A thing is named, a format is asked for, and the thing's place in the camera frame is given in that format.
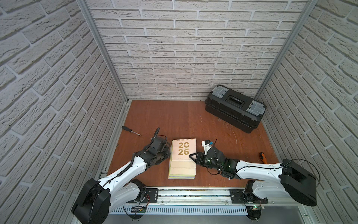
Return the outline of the pink 2026 desk calendar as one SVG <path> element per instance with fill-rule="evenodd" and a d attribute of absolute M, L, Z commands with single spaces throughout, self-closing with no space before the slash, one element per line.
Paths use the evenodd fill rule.
<path fill-rule="evenodd" d="M 193 153 L 196 153 L 196 139 L 173 140 L 168 175 L 196 176 L 195 162 L 189 158 Z"/>

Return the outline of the green 2026 calendar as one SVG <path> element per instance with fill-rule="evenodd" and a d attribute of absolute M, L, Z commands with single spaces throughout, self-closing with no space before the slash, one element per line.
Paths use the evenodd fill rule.
<path fill-rule="evenodd" d="M 168 179 L 179 179 L 179 180 L 192 180 L 194 179 L 195 176 L 194 175 L 189 175 L 189 176 L 185 176 L 185 175 L 169 175 Z"/>

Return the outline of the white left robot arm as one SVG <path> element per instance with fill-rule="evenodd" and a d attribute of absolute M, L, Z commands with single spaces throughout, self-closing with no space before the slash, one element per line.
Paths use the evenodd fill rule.
<path fill-rule="evenodd" d="M 151 142 L 134 153 L 126 165 L 98 181 L 91 178 L 84 184 L 71 209 L 82 224 L 102 224 L 112 210 L 132 200 L 141 202 L 146 185 L 136 176 L 161 164 L 171 154 L 170 143 L 158 133 L 157 129 Z"/>

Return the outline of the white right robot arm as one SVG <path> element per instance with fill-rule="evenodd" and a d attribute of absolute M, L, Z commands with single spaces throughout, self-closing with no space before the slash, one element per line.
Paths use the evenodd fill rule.
<path fill-rule="evenodd" d="M 247 202 L 260 203 L 268 197 L 289 197 L 306 206 L 317 206 L 317 177 L 293 160 L 260 164 L 209 156 L 202 152 L 189 157 L 195 164 L 215 169 L 225 178 L 247 179 L 243 192 Z"/>

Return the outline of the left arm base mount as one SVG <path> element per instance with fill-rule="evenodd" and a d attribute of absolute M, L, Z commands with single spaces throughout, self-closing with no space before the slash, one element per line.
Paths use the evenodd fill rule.
<path fill-rule="evenodd" d="M 143 213 L 146 212 L 148 205 L 150 203 L 157 203 L 158 201 L 158 188 L 147 188 L 141 181 L 134 179 L 131 181 L 139 187 L 139 195 L 134 200 L 135 203 L 138 203 L 137 206 L 132 206 L 131 213 Z"/>

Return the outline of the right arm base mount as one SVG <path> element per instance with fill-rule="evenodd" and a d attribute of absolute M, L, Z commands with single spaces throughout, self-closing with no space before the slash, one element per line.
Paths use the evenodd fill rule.
<path fill-rule="evenodd" d="M 255 181 L 249 180 L 245 189 L 229 189 L 232 204 L 242 203 L 246 207 L 247 217 L 252 221 L 258 221 L 261 217 L 263 205 L 267 204 L 268 198 L 259 198 L 253 193 Z"/>

